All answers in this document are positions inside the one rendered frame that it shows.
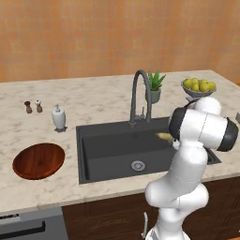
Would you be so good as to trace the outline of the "grey fruit bowl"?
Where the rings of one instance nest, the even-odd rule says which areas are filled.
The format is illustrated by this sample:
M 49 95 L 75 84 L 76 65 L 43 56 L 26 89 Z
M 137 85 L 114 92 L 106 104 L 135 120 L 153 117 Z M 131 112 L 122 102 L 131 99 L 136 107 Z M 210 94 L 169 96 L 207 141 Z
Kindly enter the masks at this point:
M 181 86 L 183 90 L 192 98 L 203 98 L 203 97 L 208 97 L 211 96 L 213 93 L 217 91 L 217 89 L 214 89 L 213 91 L 210 92 L 195 92 L 191 89 L 188 89 L 184 86 L 184 81 L 181 81 Z

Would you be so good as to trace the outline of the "dark grey sink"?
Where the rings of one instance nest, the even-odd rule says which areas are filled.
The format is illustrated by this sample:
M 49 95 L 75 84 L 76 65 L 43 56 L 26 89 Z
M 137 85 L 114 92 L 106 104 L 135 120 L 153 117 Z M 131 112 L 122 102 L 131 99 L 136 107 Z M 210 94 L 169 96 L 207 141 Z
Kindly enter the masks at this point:
M 157 134 L 168 131 L 167 117 L 76 128 L 79 182 L 106 181 L 169 170 L 176 150 Z

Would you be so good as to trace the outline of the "dark wooden cupboard door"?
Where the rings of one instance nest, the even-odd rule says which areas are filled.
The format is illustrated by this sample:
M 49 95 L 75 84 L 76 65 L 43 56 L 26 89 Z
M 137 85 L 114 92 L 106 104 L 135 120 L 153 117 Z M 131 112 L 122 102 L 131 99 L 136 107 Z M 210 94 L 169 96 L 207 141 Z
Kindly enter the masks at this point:
M 144 216 L 154 225 L 157 211 L 142 193 L 62 207 L 69 240 L 143 240 Z
M 209 202 L 186 218 L 184 231 L 191 240 L 240 240 L 240 176 L 204 185 Z

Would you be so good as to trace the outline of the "brown wooden bowl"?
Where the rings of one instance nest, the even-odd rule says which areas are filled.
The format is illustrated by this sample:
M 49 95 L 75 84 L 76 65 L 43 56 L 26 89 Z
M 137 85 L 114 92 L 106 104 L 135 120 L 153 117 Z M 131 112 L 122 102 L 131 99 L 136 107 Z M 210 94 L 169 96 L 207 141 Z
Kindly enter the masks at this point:
M 55 143 L 38 143 L 23 149 L 13 160 L 13 171 L 27 180 L 40 180 L 56 173 L 65 161 L 64 149 Z

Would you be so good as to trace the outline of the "green plant in pot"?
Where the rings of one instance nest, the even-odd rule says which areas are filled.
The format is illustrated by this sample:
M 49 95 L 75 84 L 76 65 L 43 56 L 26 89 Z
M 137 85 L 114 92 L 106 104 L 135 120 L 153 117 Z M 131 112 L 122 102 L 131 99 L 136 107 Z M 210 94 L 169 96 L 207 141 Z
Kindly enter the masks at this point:
M 164 79 L 165 75 L 161 76 L 159 71 L 156 71 L 155 73 L 148 71 L 148 81 L 150 83 L 152 104 L 157 103 L 160 99 L 161 86 Z

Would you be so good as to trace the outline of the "dark grey curved tap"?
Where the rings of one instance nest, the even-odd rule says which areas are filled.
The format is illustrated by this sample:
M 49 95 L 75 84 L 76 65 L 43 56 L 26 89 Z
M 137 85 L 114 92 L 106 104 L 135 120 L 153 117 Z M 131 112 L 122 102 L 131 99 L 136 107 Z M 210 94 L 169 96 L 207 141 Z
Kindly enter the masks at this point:
M 135 73 L 134 80 L 133 80 L 133 85 L 132 85 L 132 97 L 131 97 L 131 108 L 130 108 L 130 118 L 129 118 L 129 125 L 131 128 L 134 128 L 136 125 L 136 94 L 137 94 L 137 83 L 139 76 L 143 77 L 143 82 L 145 84 L 145 90 L 147 93 L 147 113 L 145 116 L 145 121 L 146 123 L 150 123 L 151 121 L 151 111 L 152 111 L 152 96 L 151 96 L 151 88 L 150 88 L 150 83 L 148 80 L 148 77 L 145 73 L 144 70 L 139 69 Z

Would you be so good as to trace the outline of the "white soap dispenser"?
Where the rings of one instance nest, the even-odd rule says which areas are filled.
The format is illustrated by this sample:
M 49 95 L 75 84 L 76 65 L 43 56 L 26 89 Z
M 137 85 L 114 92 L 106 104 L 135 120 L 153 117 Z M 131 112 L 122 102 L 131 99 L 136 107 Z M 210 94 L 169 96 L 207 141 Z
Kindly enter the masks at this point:
M 56 131 L 64 131 L 67 128 L 66 113 L 63 109 L 59 108 L 58 104 L 56 104 L 55 108 L 52 110 L 52 121 Z

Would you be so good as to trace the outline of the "grey dishwasher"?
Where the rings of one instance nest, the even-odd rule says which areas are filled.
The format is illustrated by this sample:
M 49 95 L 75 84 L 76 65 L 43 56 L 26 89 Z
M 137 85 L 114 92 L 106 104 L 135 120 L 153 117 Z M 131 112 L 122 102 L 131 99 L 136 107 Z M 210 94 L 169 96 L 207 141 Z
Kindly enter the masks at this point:
M 11 233 L 40 227 L 42 221 L 46 222 L 45 232 L 4 240 L 68 240 L 67 228 L 61 207 L 0 216 L 0 233 Z

